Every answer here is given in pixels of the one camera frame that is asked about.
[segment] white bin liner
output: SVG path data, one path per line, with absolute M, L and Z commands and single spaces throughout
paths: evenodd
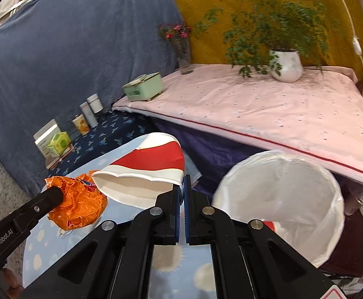
M 278 150 L 236 164 L 212 205 L 237 221 L 274 222 L 276 233 L 317 268 L 328 260 L 344 228 L 344 199 L 332 174 Z

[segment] mint green box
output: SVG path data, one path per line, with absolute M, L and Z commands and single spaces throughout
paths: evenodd
M 161 74 L 144 74 L 123 85 L 123 91 L 130 101 L 149 101 L 165 89 Z

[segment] blue patterned tablecloth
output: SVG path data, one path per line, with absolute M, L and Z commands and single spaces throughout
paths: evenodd
M 140 136 L 126 145 L 77 168 L 70 177 L 98 170 L 135 149 L 144 139 Z M 133 219 L 141 209 L 108 200 L 100 222 L 111 219 L 122 223 Z M 60 237 L 60 229 L 47 217 L 32 229 L 26 241 L 23 260 L 23 285 L 27 287 L 61 256 L 75 246 L 95 226 L 76 229 Z M 180 212 L 180 242 L 176 246 L 155 246 L 151 270 L 149 299 L 215 299 L 215 279 L 209 245 L 189 246 L 185 242 L 184 206 Z
M 151 119 L 146 116 L 111 111 L 106 119 L 91 129 L 88 134 L 80 135 L 72 142 L 73 151 L 50 170 L 48 176 L 65 176 L 138 136 L 157 131 Z

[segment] blue gripper pad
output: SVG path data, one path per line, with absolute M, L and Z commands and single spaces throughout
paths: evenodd
M 190 243 L 190 215 L 188 212 L 188 183 L 186 177 L 184 177 L 183 181 L 183 190 L 184 190 L 184 223 L 185 223 L 185 241 L 186 243 Z
M 178 188 L 177 202 L 176 202 L 176 217 L 175 217 L 175 238 L 176 243 L 180 239 L 180 197 L 181 197 L 181 187 Z

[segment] orange plastic wrapper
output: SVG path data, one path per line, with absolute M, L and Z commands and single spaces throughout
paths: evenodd
M 49 220 L 55 222 L 59 228 L 67 231 L 90 225 L 106 208 L 108 199 L 93 183 L 91 173 L 81 174 L 77 178 L 46 178 L 47 189 L 59 187 L 64 194 L 64 201 L 48 214 Z

